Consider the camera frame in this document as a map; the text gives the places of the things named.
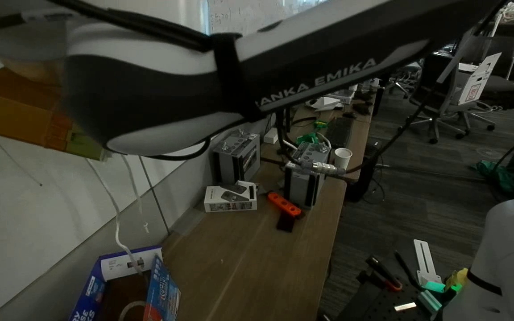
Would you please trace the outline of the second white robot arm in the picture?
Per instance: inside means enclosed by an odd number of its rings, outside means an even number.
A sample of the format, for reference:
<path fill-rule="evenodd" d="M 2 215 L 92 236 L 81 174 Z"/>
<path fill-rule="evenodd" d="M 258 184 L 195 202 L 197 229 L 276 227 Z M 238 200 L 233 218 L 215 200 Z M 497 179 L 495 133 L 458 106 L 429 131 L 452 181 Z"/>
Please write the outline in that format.
<path fill-rule="evenodd" d="M 514 321 L 514 200 L 488 213 L 466 286 L 443 309 L 442 320 Z"/>

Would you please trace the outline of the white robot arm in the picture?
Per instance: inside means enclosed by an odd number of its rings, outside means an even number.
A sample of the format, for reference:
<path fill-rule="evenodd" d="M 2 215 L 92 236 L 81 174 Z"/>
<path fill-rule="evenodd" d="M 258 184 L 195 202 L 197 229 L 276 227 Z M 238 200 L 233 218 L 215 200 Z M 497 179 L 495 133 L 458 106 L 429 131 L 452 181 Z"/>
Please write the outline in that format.
<path fill-rule="evenodd" d="M 54 65 L 61 108 L 102 149 L 163 158 L 381 77 L 506 0 L 318 0 L 211 31 L 208 0 L 0 0 L 0 61 Z"/>

